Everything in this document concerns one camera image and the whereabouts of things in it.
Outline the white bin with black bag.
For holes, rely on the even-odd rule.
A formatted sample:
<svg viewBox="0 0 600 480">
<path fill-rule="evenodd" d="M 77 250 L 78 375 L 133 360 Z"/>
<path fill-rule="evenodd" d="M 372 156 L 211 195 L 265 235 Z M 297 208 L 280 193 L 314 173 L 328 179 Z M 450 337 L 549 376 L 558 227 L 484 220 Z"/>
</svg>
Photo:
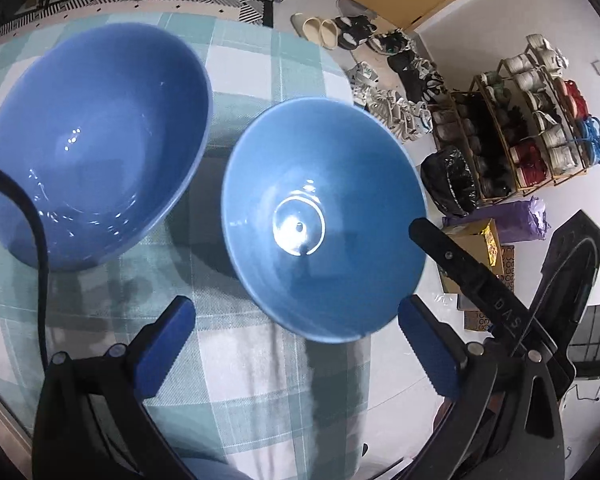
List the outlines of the white bin with black bag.
<svg viewBox="0 0 600 480">
<path fill-rule="evenodd" d="M 478 190 L 463 153 L 453 145 L 430 154 L 420 164 L 420 180 L 447 217 L 464 218 L 478 207 Z"/>
</svg>

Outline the teal checked tablecloth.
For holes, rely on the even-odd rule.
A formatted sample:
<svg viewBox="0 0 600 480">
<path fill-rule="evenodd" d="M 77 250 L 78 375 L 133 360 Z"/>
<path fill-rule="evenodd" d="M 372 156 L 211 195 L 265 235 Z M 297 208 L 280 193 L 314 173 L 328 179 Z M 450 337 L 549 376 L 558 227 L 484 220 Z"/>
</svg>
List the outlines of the teal checked tablecloth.
<svg viewBox="0 0 600 480">
<path fill-rule="evenodd" d="M 290 64 L 324 61 L 314 44 L 227 29 L 81 18 L 0 49 L 0 400 L 35 479 L 360 468 L 368 339 L 320 343 L 266 315 L 220 211 L 253 119 L 352 105 L 286 87 Z"/>
</svg>

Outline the blue bowl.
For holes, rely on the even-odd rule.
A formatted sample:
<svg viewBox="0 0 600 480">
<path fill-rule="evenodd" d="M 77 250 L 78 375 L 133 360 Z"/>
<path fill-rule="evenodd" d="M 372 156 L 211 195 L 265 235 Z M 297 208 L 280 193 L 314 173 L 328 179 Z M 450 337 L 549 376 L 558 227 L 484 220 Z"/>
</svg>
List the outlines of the blue bowl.
<svg viewBox="0 0 600 480">
<path fill-rule="evenodd" d="M 225 246 L 253 302 L 306 339 L 344 344 L 390 323 L 416 289 L 427 213 L 402 145 L 372 115 L 326 98 L 276 104 L 233 148 L 221 195 Z"/>
<path fill-rule="evenodd" d="M 0 170 L 35 206 L 50 270 L 142 240 L 188 188 L 211 118 L 204 63 L 156 26 L 84 30 L 36 60 L 0 108 Z"/>
</svg>

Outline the cardboard box with cat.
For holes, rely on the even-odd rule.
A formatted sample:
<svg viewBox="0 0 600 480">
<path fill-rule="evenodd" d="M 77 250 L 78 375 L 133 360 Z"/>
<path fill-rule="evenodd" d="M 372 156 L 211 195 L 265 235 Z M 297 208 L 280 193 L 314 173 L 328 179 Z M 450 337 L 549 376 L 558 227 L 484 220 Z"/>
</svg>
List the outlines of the cardboard box with cat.
<svg viewBox="0 0 600 480">
<path fill-rule="evenodd" d="M 494 219 L 446 226 L 442 231 L 478 263 L 484 264 L 494 275 L 504 274 L 502 248 Z"/>
</svg>

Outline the purple bag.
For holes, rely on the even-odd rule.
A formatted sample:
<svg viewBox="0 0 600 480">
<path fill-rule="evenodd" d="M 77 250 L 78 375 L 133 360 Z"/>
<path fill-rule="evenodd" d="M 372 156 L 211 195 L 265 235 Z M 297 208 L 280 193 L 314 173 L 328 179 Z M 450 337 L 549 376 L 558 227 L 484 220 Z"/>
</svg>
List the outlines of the purple bag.
<svg viewBox="0 0 600 480">
<path fill-rule="evenodd" d="M 504 244 L 545 240 L 550 229 L 544 200 L 535 196 L 528 200 L 514 200 L 478 208 L 463 218 L 444 217 L 442 222 L 444 226 L 460 226 L 488 219 L 495 222 L 500 241 Z"/>
</svg>

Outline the wooden shoe rack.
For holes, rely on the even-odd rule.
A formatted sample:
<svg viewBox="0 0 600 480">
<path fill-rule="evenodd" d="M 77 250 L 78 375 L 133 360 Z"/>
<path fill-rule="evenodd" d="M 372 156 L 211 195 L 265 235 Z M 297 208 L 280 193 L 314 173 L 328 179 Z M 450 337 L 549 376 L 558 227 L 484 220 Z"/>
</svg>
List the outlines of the wooden shoe rack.
<svg viewBox="0 0 600 480">
<path fill-rule="evenodd" d="M 451 94 L 487 203 L 528 196 L 600 166 L 600 120 L 565 77 L 568 58 L 541 34 L 526 40 L 521 53 Z"/>
</svg>

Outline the blue bowl front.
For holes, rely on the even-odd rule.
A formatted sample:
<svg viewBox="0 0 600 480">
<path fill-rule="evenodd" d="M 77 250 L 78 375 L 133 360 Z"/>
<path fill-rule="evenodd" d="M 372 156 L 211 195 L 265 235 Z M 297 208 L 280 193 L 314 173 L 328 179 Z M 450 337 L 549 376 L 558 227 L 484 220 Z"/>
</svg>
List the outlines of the blue bowl front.
<svg viewBox="0 0 600 480">
<path fill-rule="evenodd" d="M 50 270 L 142 240 L 188 188 L 211 118 L 204 63 L 156 26 L 84 30 L 36 60 L 0 108 L 0 170 L 35 206 Z"/>
</svg>

